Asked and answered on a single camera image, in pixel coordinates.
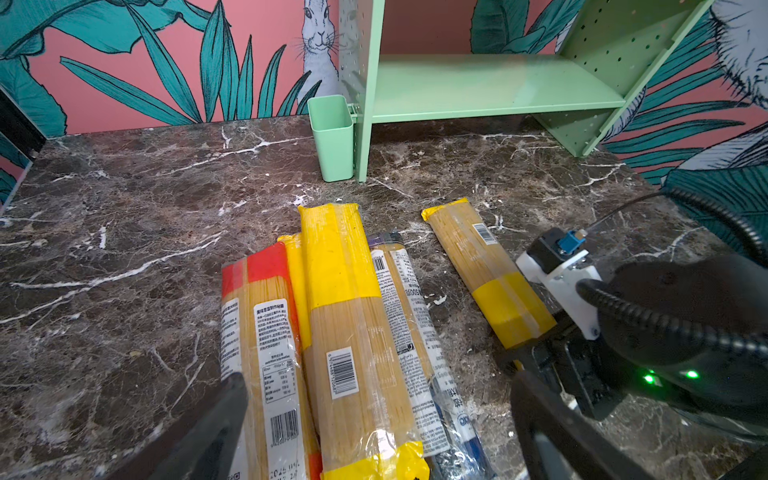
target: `yellow wrapper end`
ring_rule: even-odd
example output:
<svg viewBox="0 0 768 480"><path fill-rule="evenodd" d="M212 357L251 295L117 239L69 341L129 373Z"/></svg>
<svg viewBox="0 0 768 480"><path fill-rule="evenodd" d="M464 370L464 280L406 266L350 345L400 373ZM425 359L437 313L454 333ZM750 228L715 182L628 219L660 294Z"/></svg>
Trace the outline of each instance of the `yellow wrapper end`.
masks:
<svg viewBox="0 0 768 480"><path fill-rule="evenodd" d="M299 207L303 258L313 259L311 265L305 263L309 311L382 295L357 208L357 204Z"/></svg>
<svg viewBox="0 0 768 480"><path fill-rule="evenodd" d="M425 208L424 210L422 210L422 218L424 219L425 222L429 222L429 218L432 216L433 213L439 212L443 208L446 208L448 205L468 204L468 203L469 203L469 200L467 200L467 197L464 197L464 198L459 198L457 201L451 202L450 204Z"/></svg>
<svg viewBox="0 0 768 480"><path fill-rule="evenodd" d="M286 246L288 256L288 271L293 288L293 300L296 302L296 316L299 319L299 338L301 338L301 350L306 350L312 345L312 330L310 329L310 312L306 303L306 275L304 273L304 259L301 251L301 232L294 235L282 235L277 238Z"/></svg>
<svg viewBox="0 0 768 480"><path fill-rule="evenodd" d="M522 273L491 280L472 292L480 310L506 349L538 338L555 325Z"/></svg>
<svg viewBox="0 0 768 480"><path fill-rule="evenodd" d="M429 480L421 442L407 442L389 458L374 455L321 475L324 480Z"/></svg>

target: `white bracket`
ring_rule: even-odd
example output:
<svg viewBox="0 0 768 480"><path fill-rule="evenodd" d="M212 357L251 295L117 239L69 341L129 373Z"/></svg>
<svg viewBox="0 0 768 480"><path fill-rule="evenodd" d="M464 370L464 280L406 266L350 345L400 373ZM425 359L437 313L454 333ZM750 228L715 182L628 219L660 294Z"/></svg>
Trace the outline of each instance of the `white bracket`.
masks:
<svg viewBox="0 0 768 480"><path fill-rule="evenodd" d="M598 309L584 301L576 293L576 282L579 280L585 278L602 280L598 269L592 265L577 268L577 265L588 254L589 252L582 250L558 265L549 275L545 274L536 260L533 260L525 252L518 257L515 263L529 282L540 283L549 290L549 293L581 329L585 339L594 340L600 336Z"/></svg>

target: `white label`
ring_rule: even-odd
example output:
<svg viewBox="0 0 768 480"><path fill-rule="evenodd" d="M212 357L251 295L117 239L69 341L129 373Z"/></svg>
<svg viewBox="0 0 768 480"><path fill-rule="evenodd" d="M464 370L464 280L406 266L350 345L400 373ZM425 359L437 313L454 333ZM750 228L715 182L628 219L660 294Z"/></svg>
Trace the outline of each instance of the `white label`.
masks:
<svg viewBox="0 0 768 480"><path fill-rule="evenodd" d="M413 416L416 419L416 428L424 442L424 456L429 457L450 449L448 437L440 421L440 414L429 392L429 384L424 376L424 369L416 353L408 328L406 315L402 311L400 297L397 295L392 274L389 272L384 252L373 250L371 252L373 266L376 268L376 276L379 280L379 288L382 291L384 310L389 320L389 329L395 340L395 349L400 360L400 368L406 379L408 396L411 401Z"/></svg>
<svg viewBox="0 0 768 480"><path fill-rule="evenodd" d="M296 344L286 299L253 307L270 480L306 480Z"/></svg>
<svg viewBox="0 0 768 480"><path fill-rule="evenodd" d="M427 308L424 302L422 289L419 287L416 274L413 272L411 259L405 249L394 250L391 254L397 271L400 274L403 289L406 291L408 303L416 317L416 324L419 326L419 333L421 333L424 347L427 350L429 362L432 364L432 370L435 371L435 380L440 390L450 397L450 401L446 402L447 405L440 404L438 406L450 412L455 430L462 437L463 442L468 442L476 437L477 434L469 420L469 415L464 410L464 402L458 394L456 382L451 376L451 370L443 358L440 340L435 326L432 324L432 319L429 317L429 308Z"/></svg>
<svg viewBox="0 0 768 480"><path fill-rule="evenodd" d="M240 352L240 301L238 299L232 299L221 307L219 364L221 365L222 380L233 372L243 371L243 356ZM246 450L245 432L241 429L227 480L248 480L248 454Z"/></svg>
<svg viewBox="0 0 768 480"><path fill-rule="evenodd" d="M360 391L357 384L355 358L352 347L333 350L326 354L328 359L328 379L331 383L331 398L336 400Z"/></svg>
<svg viewBox="0 0 768 480"><path fill-rule="evenodd" d="M474 223L472 227L475 228L475 232L478 233L486 245L493 245L494 243L498 243L493 235L491 235L491 231L488 230L488 227L485 226L485 223Z"/></svg>

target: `black cable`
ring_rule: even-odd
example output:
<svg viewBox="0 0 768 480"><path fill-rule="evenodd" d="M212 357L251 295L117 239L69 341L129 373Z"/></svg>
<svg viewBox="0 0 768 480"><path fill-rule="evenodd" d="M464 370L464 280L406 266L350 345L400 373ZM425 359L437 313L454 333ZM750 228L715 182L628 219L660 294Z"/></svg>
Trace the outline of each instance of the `black cable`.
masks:
<svg viewBox="0 0 768 480"><path fill-rule="evenodd" d="M613 316L634 328L651 329L664 335L676 335L681 343L688 346L706 346L726 353L768 360L768 343L764 339L681 320L666 313L654 312L609 293L607 284L600 280L579 280L576 283L576 292L602 313Z"/></svg>
<svg viewBox="0 0 768 480"><path fill-rule="evenodd" d="M763 237L760 235L760 232L758 232L757 229L753 227L749 221L740 215L728 210L726 207L720 205L716 201L711 200L710 198L702 197L701 195L694 194L680 188L663 188L658 192L630 200L624 205L613 209L600 220L595 221L592 225L587 227L586 230L587 232L591 232L597 225L603 223L603 221L605 221L607 218L615 215L617 212L629 207L630 205L648 200L649 198L659 197L661 195L677 200L682 204L686 204L688 207L694 207L699 210L703 210L704 212L707 212L708 214L716 217L733 232L736 238L739 239L742 246L744 247L744 250L746 251L746 254L752 260L754 260L759 265L768 268L768 252L766 251L766 244L763 240Z"/></svg>

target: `green shelf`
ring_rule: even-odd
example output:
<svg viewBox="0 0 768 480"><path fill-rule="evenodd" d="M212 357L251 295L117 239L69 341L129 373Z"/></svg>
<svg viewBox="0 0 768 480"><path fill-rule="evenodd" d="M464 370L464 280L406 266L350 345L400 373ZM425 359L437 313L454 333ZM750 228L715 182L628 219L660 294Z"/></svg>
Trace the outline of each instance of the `green shelf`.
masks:
<svg viewBox="0 0 768 480"><path fill-rule="evenodd" d="M533 114L588 155L713 1L584 0L556 55L381 55L385 0L339 0L354 177L366 181L372 125L395 121ZM320 140L349 130L327 127ZM323 153L335 161L349 145Z"/></svg>
<svg viewBox="0 0 768 480"><path fill-rule="evenodd" d="M559 55L382 55L373 123L623 106Z"/></svg>

